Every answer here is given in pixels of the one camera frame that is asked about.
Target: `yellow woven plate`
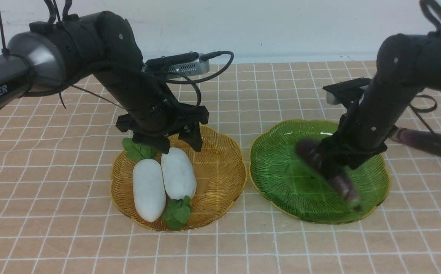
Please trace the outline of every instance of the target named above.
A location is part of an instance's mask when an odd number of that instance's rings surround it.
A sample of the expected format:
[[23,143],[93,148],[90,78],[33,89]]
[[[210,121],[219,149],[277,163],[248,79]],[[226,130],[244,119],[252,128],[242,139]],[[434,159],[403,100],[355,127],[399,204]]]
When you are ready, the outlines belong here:
[[[247,168],[243,153],[236,142],[207,126],[201,126],[202,151],[195,152],[178,136],[170,137],[170,145],[185,151],[197,178],[197,191],[191,201],[192,213],[182,229],[196,229],[221,218],[241,195],[247,182]],[[155,160],[160,162],[161,153]],[[111,199],[118,210],[137,224],[154,231],[169,232],[161,217],[146,222],[136,212],[132,190],[132,171],[136,163],[122,151],[113,165]]]

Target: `purple eggplant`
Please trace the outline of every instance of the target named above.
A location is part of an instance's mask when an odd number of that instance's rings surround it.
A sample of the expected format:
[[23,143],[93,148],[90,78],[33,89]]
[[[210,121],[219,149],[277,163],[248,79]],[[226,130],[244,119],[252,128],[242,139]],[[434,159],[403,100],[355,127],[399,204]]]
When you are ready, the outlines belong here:
[[398,128],[390,139],[394,142],[441,157],[441,134],[439,133]]
[[[321,174],[322,157],[316,149],[320,142],[313,139],[302,139],[297,142],[295,152],[298,157],[304,160],[316,173]],[[352,180],[344,170],[331,180],[327,180],[328,185],[340,195],[344,201],[356,212],[360,212],[361,201],[358,191],[354,188]]]

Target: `robotic arm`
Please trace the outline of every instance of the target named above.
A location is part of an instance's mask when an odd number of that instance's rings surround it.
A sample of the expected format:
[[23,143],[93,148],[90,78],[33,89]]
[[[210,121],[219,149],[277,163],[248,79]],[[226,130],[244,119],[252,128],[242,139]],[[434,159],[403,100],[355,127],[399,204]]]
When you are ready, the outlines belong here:
[[[30,31],[15,35],[8,47],[3,37],[0,108],[20,97],[59,94],[93,74],[128,112],[118,118],[116,127],[133,131],[134,142],[167,153],[167,137],[179,134],[195,151],[201,150],[199,124],[208,123],[209,113],[200,106],[200,91],[196,88],[196,105],[182,104],[167,83],[195,85],[215,78],[231,64],[232,52],[188,53],[143,63],[127,20],[108,11],[69,15],[71,0],[66,0],[61,21],[56,3],[45,3],[48,22],[31,23]],[[434,0],[420,0],[420,7],[436,26],[435,32],[390,36],[379,49],[372,79],[324,87],[329,104],[343,104],[348,110],[338,130],[316,149],[326,179],[386,151],[384,142],[415,96],[425,88],[441,91],[441,23],[429,11],[432,7],[441,18],[441,7]],[[208,72],[209,59],[221,54],[231,55],[224,68],[201,80],[189,80],[188,76]],[[171,80],[176,76],[186,81]]]
[[[59,94],[92,74],[127,111],[116,127],[133,131],[135,143],[168,153],[167,137],[179,134],[195,151],[201,150],[199,124],[208,123],[209,112],[200,106],[196,84],[224,72],[234,59],[232,52],[190,52],[144,63],[127,20],[109,11],[69,15],[71,0],[66,0],[60,20],[56,2],[45,3],[50,19],[31,23],[30,31],[12,37],[7,47],[0,15],[0,109],[17,98]],[[209,60],[221,54],[231,55],[222,70],[201,80],[189,79],[209,72]],[[186,81],[172,80],[178,77]],[[194,85],[197,104],[177,101],[167,83]]]
[[325,179],[334,179],[346,166],[356,169],[386,151],[384,142],[397,130],[395,123],[411,101],[425,88],[441,92],[441,24],[429,6],[440,18],[441,7],[434,0],[420,0],[435,32],[390,36],[379,49],[373,78],[324,87],[329,104],[347,108],[335,134],[323,139],[316,149]]

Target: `green glass plate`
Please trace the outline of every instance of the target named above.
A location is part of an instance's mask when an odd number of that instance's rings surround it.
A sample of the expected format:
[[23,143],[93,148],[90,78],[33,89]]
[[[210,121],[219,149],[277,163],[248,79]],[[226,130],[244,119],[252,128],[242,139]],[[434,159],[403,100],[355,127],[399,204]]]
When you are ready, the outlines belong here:
[[356,213],[295,154],[299,139],[325,138],[337,125],[329,120],[288,120],[260,135],[249,153],[249,173],[259,193],[282,212],[314,223],[350,223],[370,215],[390,189],[381,155],[356,170],[347,169],[361,196],[363,210]]

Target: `gold rim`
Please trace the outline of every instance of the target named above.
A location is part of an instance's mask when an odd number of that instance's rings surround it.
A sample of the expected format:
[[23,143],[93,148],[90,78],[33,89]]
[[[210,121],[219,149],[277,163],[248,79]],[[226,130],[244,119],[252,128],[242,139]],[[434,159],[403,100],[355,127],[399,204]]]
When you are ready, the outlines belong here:
[[225,135],[225,134],[219,133],[219,132],[217,132],[216,130],[214,130],[214,129],[212,129],[211,127],[208,127],[208,126],[201,125],[200,127],[201,127],[201,128],[204,128],[204,129],[206,129],[206,130],[208,130],[208,131],[211,131],[211,132],[213,133],[213,135],[218,135],[218,136],[220,136],[220,137],[222,137],[222,138],[228,139],[228,140],[230,140],[233,144],[235,144],[234,148],[238,149],[238,151],[239,151],[239,153],[240,153],[240,161],[241,161],[241,163],[242,163],[242,166],[243,166],[243,169],[244,169],[244,174],[245,174],[244,179],[243,179],[243,183],[242,183],[242,185],[241,185],[239,191],[234,195],[234,198],[233,198],[232,201],[229,203],[229,205],[228,205],[227,207],[225,207],[225,210],[223,210],[222,212],[220,212],[219,214],[217,214],[217,218],[213,218],[213,220],[211,220],[211,221],[209,221],[209,222],[206,222],[206,223],[204,223],[204,224],[202,224],[202,225],[198,225],[198,226],[195,226],[195,227],[192,227],[192,228],[182,228],[182,229],[171,230],[171,229],[157,229],[157,228],[154,228],[154,227],[151,227],[151,226],[148,226],[148,225],[142,224],[141,222],[139,222],[139,221],[136,220],[135,218],[129,216],[129,215],[125,212],[125,210],[123,210],[123,209],[122,209],[122,208],[116,203],[116,201],[115,201],[115,199],[114,199],[114,197],[113,197],[113,185],[114,185],[114,173],[115,173],[115,172],[114,172],[114,167],[116,166],[116,162],[119,161],[119,158],[122,157],[123,154],[125,154],[125,151],[124,151],[124,150],[121,151],[121,153],[119,153],[118,156],[116,156],[116,159],[114,160],[114,164],[113,164],[113,166],[112,166],[112,168],[111,168],[111,187],[109,188],[109,194],[110,194],[110,196],[111,196],[111,201],[112,201],[114,207],[116,207],[116,208],[117,208],[117,209],[118,209],[123,215],[125,215],[126,217],[128,217],[128,218],[131,219],[134,223],[140,225],[141,227],[146,228],[146,229],[149,229],[149,230],[152,230],[152,231],[156,231],[156,232],[165,232],[165,233],[168,233],[168,232],[182,232],[182,231],[187,231],[187,230],[199,229],[199,228],[202,228],[202,227],[205,227],[205,226],[207,226],[207,225],[212,224],[213,222],[215,222],[215,221],[219,220],[220,218],[222,218],[227,212],[229,212],[229,210],[231,210],[231,208],[234,206],[234,204],[236,203],[236,201],[239,199],[239,197],[240,197],[241,194],[243,193],[243,191],[244,191],[244,189],[245,189],[245,187],[246,187],[246,184],[247,184],[248,176],[249,176],[249,175],[248,175],[248,169],[247,169],[247,167],[246,167],[246,164],[244,163],[245,159],[244,159],[244,155],[243,155],[243,150],[242,150],[241,147],[236,143],[236,141],[235,141],[234,139],[232,139],[231,137],[229,137],[228,135]]
[[265,135],[265,134],[268,134],[269,132],[271,132],[271,130],[273,130],[274,128],[276,128],[276,127],[278,127],[278,126],[280,126],[281,124],[283,124],[283,123],[288,123],[288,122],[292,122],[292,121],[302,121],[302,122],[324,122],[324,123],[332,123],[332,124],[334,124],[334,125],[338,125],[338,123],[336,123],[336,122],[334,122],[334,121],[330,121],[330,120],[323,120],[323,119],[315,119],[315,120],[304,120],[304,119],[291,119],[291,120],[285,120],[285,121],[283,121],[283,122],[280,122],[280,123],[278,123],[278,124],[276,124],[276,125],[274,125],[274,126],[272,126],[267,132],[265,132],[265,133],[262,133],[262,134],[260,134],[258,137],[256,137],[256,139],[252,142],[252,145],[251,145],[251,147],[249,148],[249,170],[248,170],[248,174],[249,174],[249,178],[251,179],[251,184],[254,186],[254,188],[256,189],[256,191],[258,191],[258,193],[259,194],[261,194],[261,196],[266,200],[266,201],[268,201],[271,205],[273,205],[277,210],[280,210],[280,212],[283,212],[283,213],[285,213],[286,215],[288,215],[288,216],[290,216],[290,217],[293,217],[293,218],[295,218],[295,219],[298,219],[298,220],[302,220],[302,221],[304,221],[304,222],[309,222],[309,223],[314,223],[314,224],[328,224],[328,225],[339,225],[339,224],[348,224],[348,223],[353,223],[353,222],[358,222],[358,221],[360,221],[360,220],[363,220],[363,219],[365,219],[366,217],[368,217],[369,215],[371,215],[385,200],[386,200],[386,198],[388,197],[388,195],[389,195],[389,192],[390,192],[390,190],[391,190],[391,176],[389,176],[389,172],[388,172],[388,169],[387,169],[387,167],[386,167],[386,163],[385,163],[385,161],[384,161],[384,157],[381,155],[381,154],[379,154],[379,155],[377,155],[376,157],[377,158],[380,158],[381,160],[382,160],[382,163],[383,163],[383,167],[384,167],[384,171],[386,172],[386,175],[388,176],[388,188],[387,188],[387,191],[386,191],[386,194],[384,195],[384,198],[381,200],[381,202],[379,202],[376,206],[374,206],[368,213],[366,213],[365,215],[363,215],[361,218],[358,218],[358,219],[354,219],[353,221],[348,221],[348,222],[334,222],[334,223],[331,223],[331,222],[315,222],[315,221],[312,221],[312,220],[305,220],[305,219],[303,219],[303,218],[300,218],[300,217],[297,217],[297,216],[295,216],[295,215],[293,215],[293,214],[291,214],[291,213],[288,213],[288,212],[286,212],[285,210],[282,210],[280,207],[278,207],[278,205],[276,205],[276,204],[274,204],[272,201],[270,201],[263,193],[262,193],[262,191],[260,191],[260,189],[257,187],[257,185],[255,184],[255,182],[254,182],[254,179],[252,178],[252,174],[251,174],[251,150],[252,150],[252,147],[254,146],[254,144],[255,144],[255,142],[257,142],[257,140],[261,137],[261,136],[263,136],[263,135]]

